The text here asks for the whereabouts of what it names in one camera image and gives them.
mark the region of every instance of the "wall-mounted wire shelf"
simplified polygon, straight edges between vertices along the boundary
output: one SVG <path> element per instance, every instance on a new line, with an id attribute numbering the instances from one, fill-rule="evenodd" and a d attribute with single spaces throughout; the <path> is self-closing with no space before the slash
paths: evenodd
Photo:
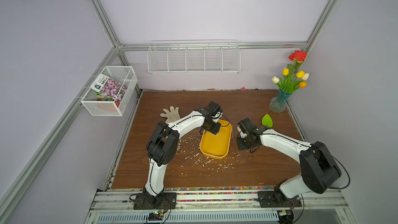
<path id="1" fill-rule="evenodd" d="M 239 43 L 150 45 L 148 71 L 151 74 L 238 73 Z"/>
<path id="2" fill-rule="evenodd" d="M 127 103 L 137 84 L 137 76 L 134 70 L 130 66 L 106 66 L 102 69 L 101 73 L 122 83 L 121 87 L 127 87 L 122 101 L 119 106 L 115 103 L 115 100 L 97 101 L 98 95 L 90 88 L 81 100 L 82 105 L 92 116 L 123 116 Z"/>

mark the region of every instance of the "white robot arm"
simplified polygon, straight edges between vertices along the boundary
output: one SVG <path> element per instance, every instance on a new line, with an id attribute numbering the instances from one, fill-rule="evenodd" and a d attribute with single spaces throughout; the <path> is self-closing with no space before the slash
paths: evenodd
<path id="1" fill-rule="evenodd" d="M 201 131 L 217 134 L 221 127 L 218 123 L 221 116 L 221 107 L 212 101 L 207 107 L 198 107 L 180 120 L 168 124 L 158 123 L 147 144 L 148 180 L 143 193 L 136 197 L 134 209 L 158 208 L 164 197 L 170 197 L 172 201 L 175 193 L 163 193 L 163 180 L 167 164 L 176 154 L 178 140 L 197 127 L 201 127 Z"/>
<path id="2" fill-rule="evenodd" d="M 277 206 L 290 204 L 302 193 L 313 191 L 322 194 L 341 176 L 339 167 L 321 142 L 312 144 L 296 140 L 267 126 L 257 128 L 249 118 L 238 123 L 238 131 L 240 137 L 237 138 L 237 143 L 240 150 L 250 149 L 254 152 L 252 148 L 264 145 L 300 163 L 301 174 L 277 185 L 268 199 Z"/>

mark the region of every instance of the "yellow tulip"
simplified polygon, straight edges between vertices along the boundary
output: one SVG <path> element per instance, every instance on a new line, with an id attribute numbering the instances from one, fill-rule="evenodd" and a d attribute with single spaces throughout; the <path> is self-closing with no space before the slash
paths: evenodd
<path id="1" fill-rule="evenodd" d="M 307 86 L 307 82 L 300 82 L 300 83 L 298 84 L 298 87 L 300 87 L 300 88 L 303 88 L 303 87 L 305 87 L 305 86 Z"/>
<path id="2" fill-rule="evenodd" d="M 302 70 L 300 72 L 296 73 L 297 78 L 301 78 L 303 75 L 305 75 L 305 72 Z"/>
<path id="3" fill-rule="evenodd" d="M 287 67 L 285 67 L 282 71 L 283 75 L 288 75 L 289 74 L 289 69 Z"/>

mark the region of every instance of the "glass vase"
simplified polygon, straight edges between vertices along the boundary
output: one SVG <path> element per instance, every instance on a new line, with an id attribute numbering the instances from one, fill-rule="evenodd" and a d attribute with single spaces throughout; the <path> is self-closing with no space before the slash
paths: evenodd
<path id="1" fill-rule="evenodd" d="M 271 99 L 271 102 L 269 103 L 269 108 L 271 109 L 271 111 L 283 112 L 287 106 L 286 100 L 291 95 L 291 93 L 284 93 L 279 90 L 278 96 L 273 97 Z"/>

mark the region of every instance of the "yellow tray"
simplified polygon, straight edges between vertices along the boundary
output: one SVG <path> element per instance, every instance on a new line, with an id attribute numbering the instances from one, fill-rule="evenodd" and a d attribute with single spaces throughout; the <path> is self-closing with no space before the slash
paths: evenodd
<path id="1" fill-rule="evenodd" d="M 228 121 L 218 120 L 222 126 L 228 125 Z M 229 151 L 229 142 L 231 140 L 232 125 L 220 127 L 217 135 L 206 132 L 202 135 L 200 142 L 200 151 L 206 156 L 215 159 L 223 159 Z"/>

